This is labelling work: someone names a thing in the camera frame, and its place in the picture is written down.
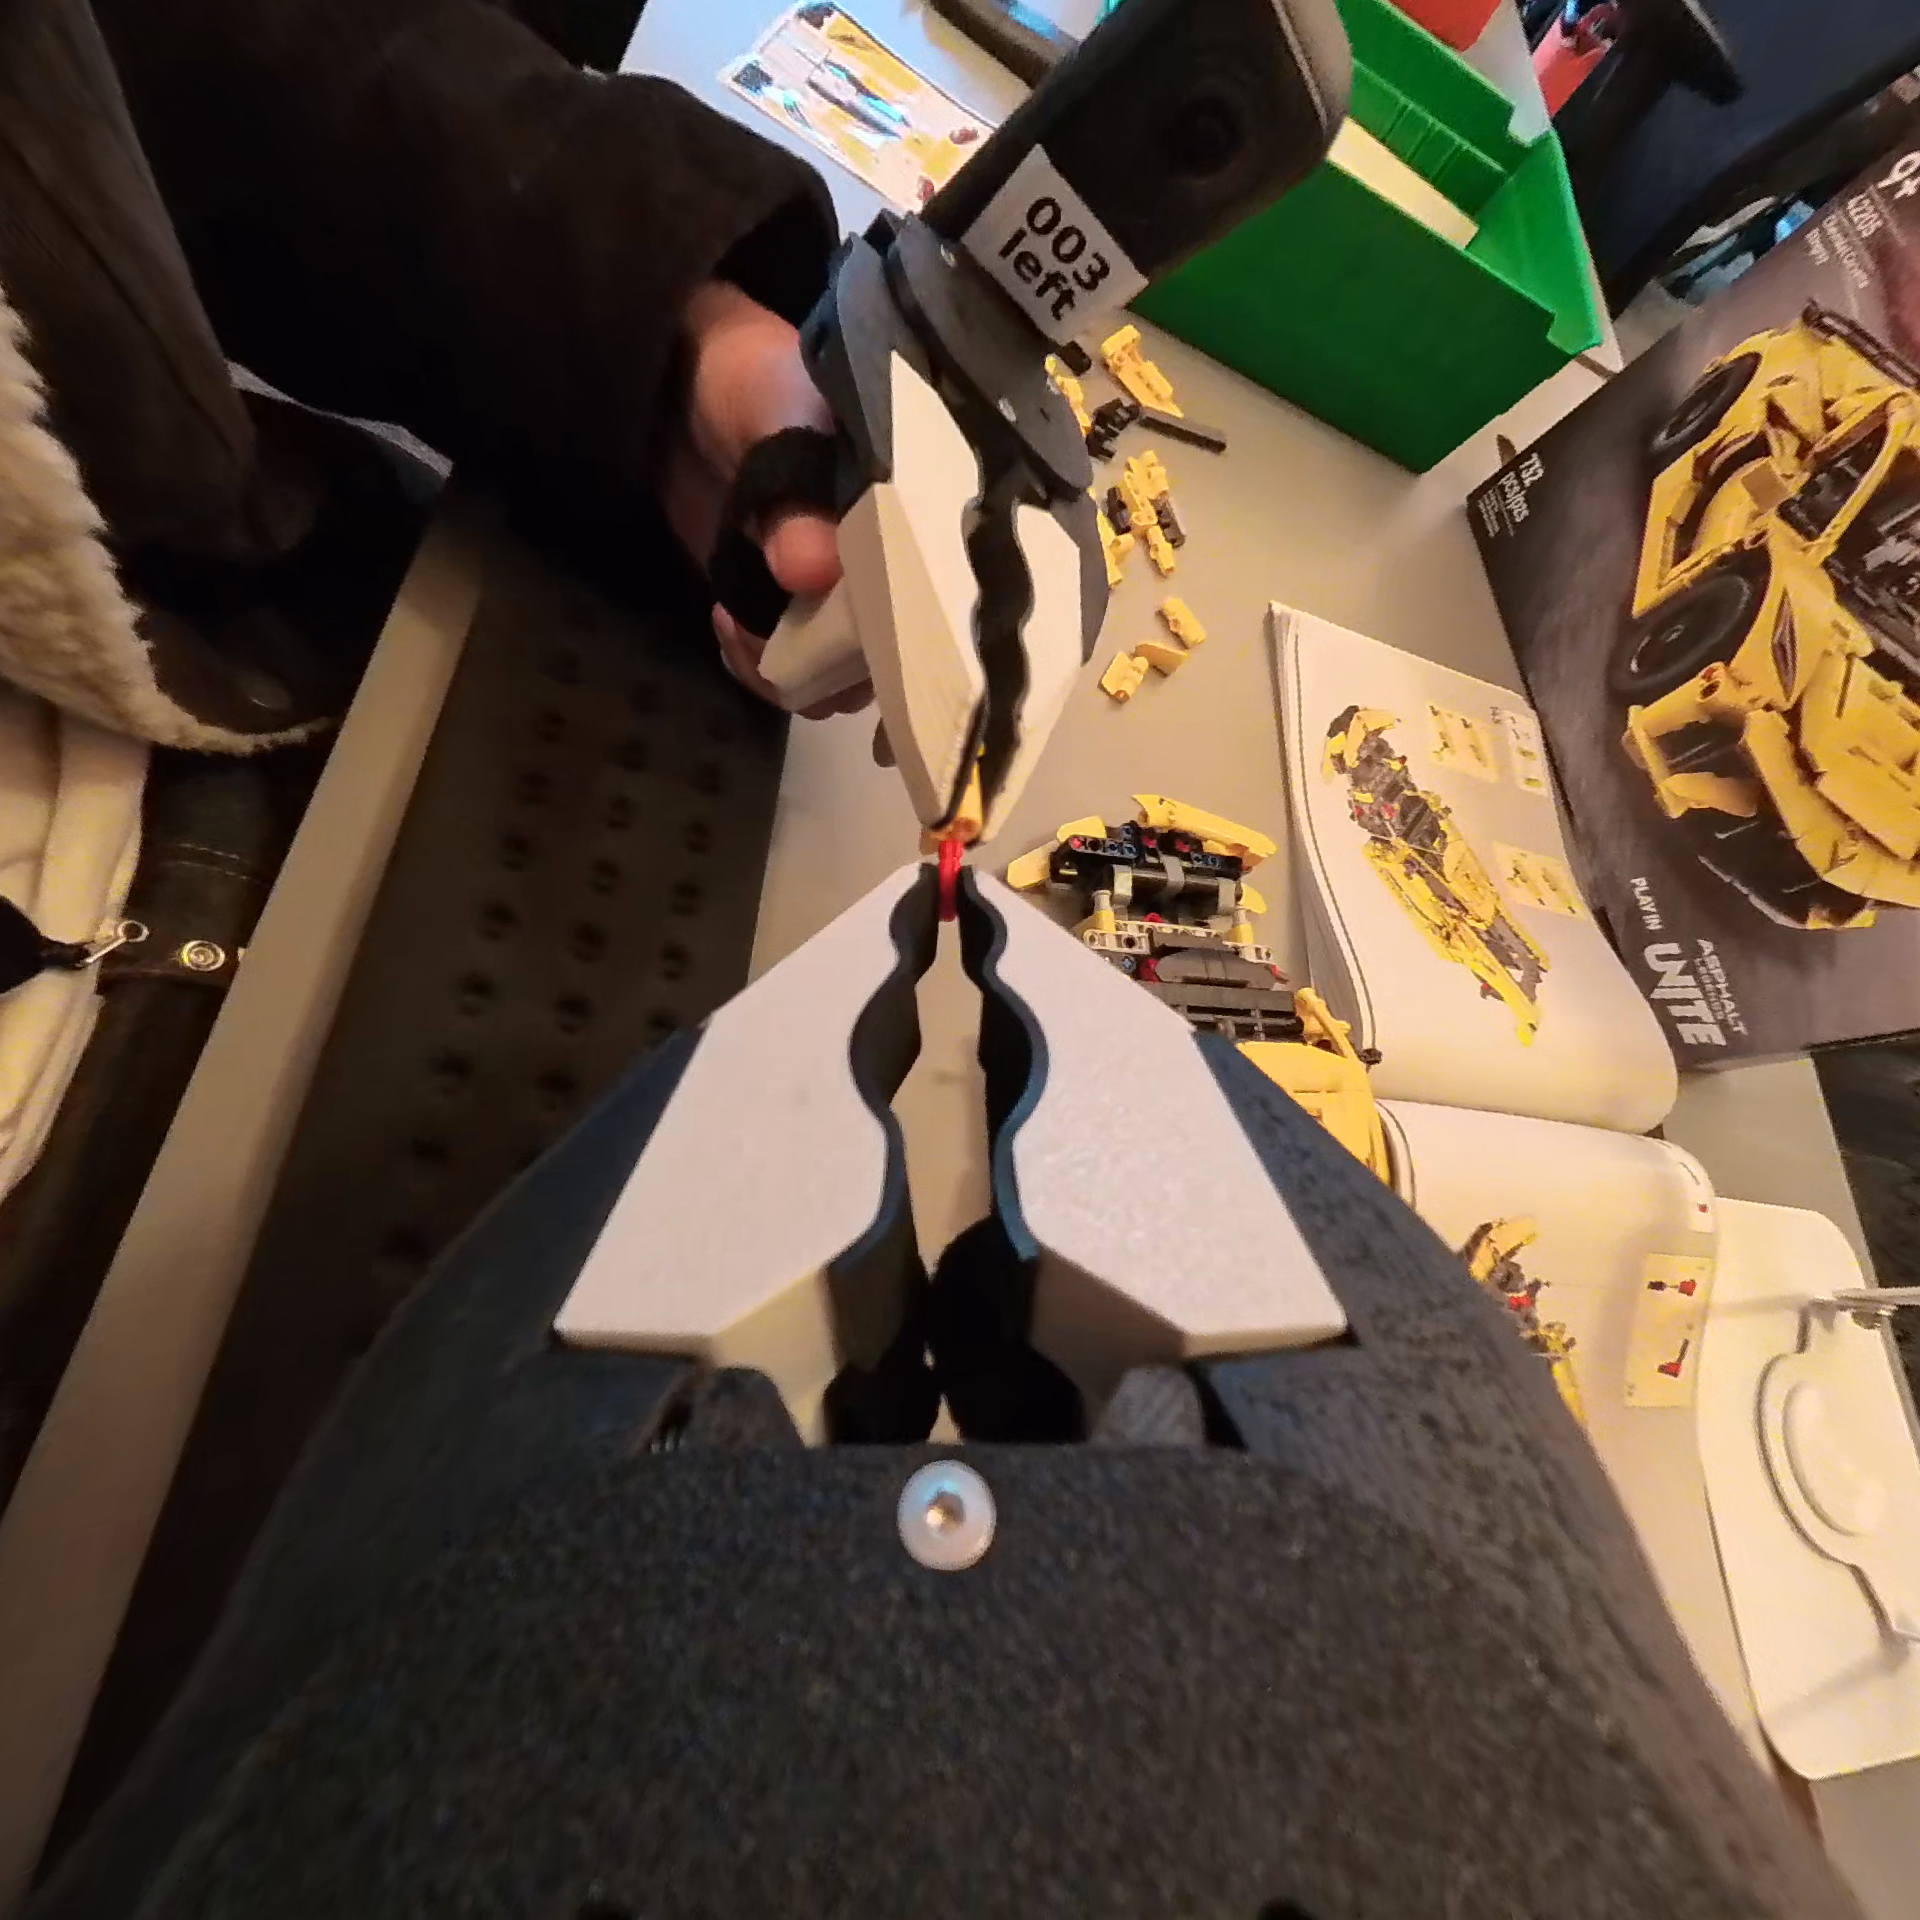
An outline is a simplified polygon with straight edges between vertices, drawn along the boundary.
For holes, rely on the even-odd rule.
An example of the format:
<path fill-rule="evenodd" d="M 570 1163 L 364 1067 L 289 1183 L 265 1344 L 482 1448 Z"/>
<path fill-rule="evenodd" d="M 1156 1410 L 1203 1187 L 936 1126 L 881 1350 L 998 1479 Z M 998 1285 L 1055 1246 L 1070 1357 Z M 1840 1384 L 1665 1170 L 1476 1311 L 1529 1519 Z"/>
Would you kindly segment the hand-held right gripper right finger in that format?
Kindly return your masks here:
<path fill-rule="evenodd" d="M 974 864 L 959 946 L 1019 1331 L 1080 1402 L 1135 1369 L 1340 1342 L 1347 1310 L 1228 1094 L 1243 1057 Z"/>

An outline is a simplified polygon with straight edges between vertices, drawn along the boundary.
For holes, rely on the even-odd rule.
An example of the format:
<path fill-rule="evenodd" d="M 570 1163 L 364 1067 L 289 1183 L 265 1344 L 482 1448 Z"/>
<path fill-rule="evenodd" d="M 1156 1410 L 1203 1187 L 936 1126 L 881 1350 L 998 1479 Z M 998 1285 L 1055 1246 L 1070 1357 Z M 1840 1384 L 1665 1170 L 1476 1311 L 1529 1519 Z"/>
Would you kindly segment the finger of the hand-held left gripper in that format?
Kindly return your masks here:
<path fill-rule="evenodd" d="M 1106 563 L 1092 499 L 1055 512 L 1028 499 L 995 505 L 975 543 L 975 650 L 985 671 L 980 818 L 1009 821 L 1104 613 Z"/>
<path fill-rule="evenodd" d="M 844 520 L 844 581 L 892 764 L 932 827 L 982 733 L 980 581 L 966 549 L 982 470 L 943 396 L 897 350 L 885 397 L 892 465 Z"/>

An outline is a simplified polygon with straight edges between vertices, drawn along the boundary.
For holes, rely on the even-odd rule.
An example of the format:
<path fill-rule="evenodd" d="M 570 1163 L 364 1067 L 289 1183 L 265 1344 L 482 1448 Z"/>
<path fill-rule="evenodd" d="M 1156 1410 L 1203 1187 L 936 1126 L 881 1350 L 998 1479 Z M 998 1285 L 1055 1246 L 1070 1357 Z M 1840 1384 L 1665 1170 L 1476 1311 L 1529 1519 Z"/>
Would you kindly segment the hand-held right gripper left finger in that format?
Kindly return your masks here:
<path fill-rule="evenodd" d="M 942 872 L 905 864 L 713 1011 L 575 1277 L 567 1349 L 765 1375 L 844 1419 L 923 1289 L 894 1094 Z"/>

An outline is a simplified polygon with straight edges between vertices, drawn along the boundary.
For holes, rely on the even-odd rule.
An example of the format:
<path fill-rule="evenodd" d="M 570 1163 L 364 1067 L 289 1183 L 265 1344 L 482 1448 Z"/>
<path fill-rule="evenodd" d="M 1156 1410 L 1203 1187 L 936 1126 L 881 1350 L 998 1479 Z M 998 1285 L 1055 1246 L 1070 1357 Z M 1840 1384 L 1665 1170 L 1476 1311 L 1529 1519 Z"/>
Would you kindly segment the person's left forearm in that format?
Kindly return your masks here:
<path fill-rule="evenodd" d="M 835 238 L 812 167 L 498 4 L 212 16 L 247 148 L 207 292 L 235 358 L 406 427 L 591 557 L 674 533 L 684 305 L 729 279 L 803 321 Z"/>

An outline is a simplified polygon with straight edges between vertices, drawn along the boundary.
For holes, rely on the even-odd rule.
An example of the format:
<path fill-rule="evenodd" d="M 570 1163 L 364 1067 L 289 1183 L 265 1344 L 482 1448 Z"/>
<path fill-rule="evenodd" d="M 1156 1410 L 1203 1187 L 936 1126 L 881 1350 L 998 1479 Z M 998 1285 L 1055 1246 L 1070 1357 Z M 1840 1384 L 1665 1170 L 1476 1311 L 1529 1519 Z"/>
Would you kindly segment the person's left hand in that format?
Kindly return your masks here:
<path fill-rule="evenodd" d="M 689 292 L 680 346 L 684 416 L 660 465 L 660 499 L 685 553 L 704 570 L 745 453 L 784 427 L 826 432 L 828 405 L 803 370 L 798 326 L 729 279 L 704 279 Z M 766 520 L 761 557 L 773 581 L 798 597 L 819 597 L 844 581 L 835 524 L 826 516 L 791 508 Z M 720 602 L 708 617 L 729 675 L 766 706 L 811 720 L 860 715 L 872 706 L 869 681 L 811 708 L 792 706 L 757 670 L 765 635 L 740 630 Z"/>

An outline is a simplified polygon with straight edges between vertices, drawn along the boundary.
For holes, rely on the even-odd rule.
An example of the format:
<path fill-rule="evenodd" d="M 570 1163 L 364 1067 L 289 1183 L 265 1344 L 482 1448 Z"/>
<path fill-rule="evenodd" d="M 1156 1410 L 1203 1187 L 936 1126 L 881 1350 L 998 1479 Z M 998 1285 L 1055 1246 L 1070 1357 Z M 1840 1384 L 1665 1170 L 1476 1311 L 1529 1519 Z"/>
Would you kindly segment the pile of yellow black bricks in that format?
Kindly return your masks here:
<path fill-rule="evenodd" d="M 1171 473 L 1156 447 L 1124 451 L 1124 438 L 1151 432 L 1143 412 L 1185 415 L 1164 364 L 1143 350 L 1139 322 L 1121 322 L 1098 350 L 1069 342 L 1045 363 L 1049 382 L 1064 397 L 1092 458 L 1092 499 L 1106 585 L 1121 588 L 1130 557 L 1143 557 L 1158 585 L 1170 585 L 1190 543 L 1190 523 L 1171 493 Z M 1164 592 L 1153 611 L 1156 630 L 1121 646 L 1099 670 L 1098 687 L 1110 706 L 1126 706 L 1145 681 L 1171 679 L 1209 644 L 1203 617 L 1183 594 Z"/>

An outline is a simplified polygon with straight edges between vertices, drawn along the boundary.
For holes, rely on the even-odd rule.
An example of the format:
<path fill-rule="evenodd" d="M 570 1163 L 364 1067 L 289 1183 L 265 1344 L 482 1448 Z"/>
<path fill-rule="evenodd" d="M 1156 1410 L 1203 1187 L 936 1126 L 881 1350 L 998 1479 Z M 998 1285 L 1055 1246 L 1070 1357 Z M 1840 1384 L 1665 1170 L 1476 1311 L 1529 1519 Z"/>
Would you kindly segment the white paper stack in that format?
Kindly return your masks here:
<path fill-rule="evenodd" d="M 1347 117 L 1333 137 L 1329 163 L 1348 178 L 1362 181 L 1376 198 L 1395 206 L 1412 222 L 1430 228 L 1453 249 L 1470 249 L 1478 226 L 1447 192 L 1430 185 L 1405 155 L 1380 137 Z"/>

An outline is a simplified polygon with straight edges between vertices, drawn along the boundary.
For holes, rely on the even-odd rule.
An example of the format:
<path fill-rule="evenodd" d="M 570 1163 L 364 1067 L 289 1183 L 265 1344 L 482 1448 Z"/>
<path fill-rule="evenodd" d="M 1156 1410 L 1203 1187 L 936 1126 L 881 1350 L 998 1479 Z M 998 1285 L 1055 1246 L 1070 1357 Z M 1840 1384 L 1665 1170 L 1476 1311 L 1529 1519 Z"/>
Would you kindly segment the yellow toy car model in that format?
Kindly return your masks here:
<path fill-rule="evenodd" d="M 1275 839 L 1218 811 L 1139 792 L 1124 821 L 1070 818 L 1001 882 L 1079 906 L 1073 937 L 1190 1029 L 1232 1040 L 1370 1175 L 1395 1178 L 1370 1067 L 1329 1001 L 1289 978 L 1258 934 L 1249 876 Z"/>

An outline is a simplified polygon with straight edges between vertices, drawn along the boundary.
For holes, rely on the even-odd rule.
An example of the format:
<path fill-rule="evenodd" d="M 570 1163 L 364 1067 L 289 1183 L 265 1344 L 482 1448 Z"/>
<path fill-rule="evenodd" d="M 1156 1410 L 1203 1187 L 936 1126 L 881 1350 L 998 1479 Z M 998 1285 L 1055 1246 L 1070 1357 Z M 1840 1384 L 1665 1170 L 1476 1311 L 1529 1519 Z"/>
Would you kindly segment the green plastic bin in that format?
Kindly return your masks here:
<path fill-rule="evenodd" d="M 1203 350 L 1421 473 L 1603 339 L 1594 261 L 1552 130 L 1395 4 L 1340 4 L 1367 134 L 1470 222 L 1451 238 L 1321 161 L 1134 299 Z"/>

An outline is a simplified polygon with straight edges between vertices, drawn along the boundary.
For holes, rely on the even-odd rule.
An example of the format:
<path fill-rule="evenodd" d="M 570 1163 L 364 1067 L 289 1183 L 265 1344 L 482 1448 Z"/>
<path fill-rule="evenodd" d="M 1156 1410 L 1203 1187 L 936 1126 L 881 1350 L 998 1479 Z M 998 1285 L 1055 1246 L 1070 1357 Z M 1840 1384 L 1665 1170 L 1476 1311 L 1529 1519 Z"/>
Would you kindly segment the open instruction booklet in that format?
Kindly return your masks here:
<path fill-rule="evenodd" d="M 1674 1061 L 1534 708 L 1286 602 L 1268 635 L 1311 981 L 1370 1053 L 1395 1187 L 1597 1435 L 1693 1410 L 1719 1197 L 1661 1139 Z"/>

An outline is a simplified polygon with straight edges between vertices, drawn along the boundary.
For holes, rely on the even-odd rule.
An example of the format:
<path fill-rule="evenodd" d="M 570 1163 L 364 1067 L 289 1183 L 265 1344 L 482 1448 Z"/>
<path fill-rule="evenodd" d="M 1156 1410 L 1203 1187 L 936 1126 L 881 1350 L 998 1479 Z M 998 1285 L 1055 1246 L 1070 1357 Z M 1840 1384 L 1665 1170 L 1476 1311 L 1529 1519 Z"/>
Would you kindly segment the black toy car box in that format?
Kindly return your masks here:
<path fill-rule="evenodd" d="M 1917 1038 L 1917 130 L 1470 499 L 1678 1065 Z"/>

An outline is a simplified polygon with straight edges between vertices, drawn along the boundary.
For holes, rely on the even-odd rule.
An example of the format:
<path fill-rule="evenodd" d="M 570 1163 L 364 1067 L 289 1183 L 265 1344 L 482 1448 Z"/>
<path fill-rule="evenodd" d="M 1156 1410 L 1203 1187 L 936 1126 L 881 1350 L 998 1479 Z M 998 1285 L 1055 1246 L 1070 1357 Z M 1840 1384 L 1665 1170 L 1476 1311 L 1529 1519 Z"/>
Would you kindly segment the white shirt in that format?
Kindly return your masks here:
<path fill-rule="evenodd" d="M 59 941 L 123 920 L 147 772 L 144 742 L 8 686 L 3 897 Z M 3 994 L 3 1195 L 44 1154 L 100 1006 L 100 977 L 44 977 Z"/>

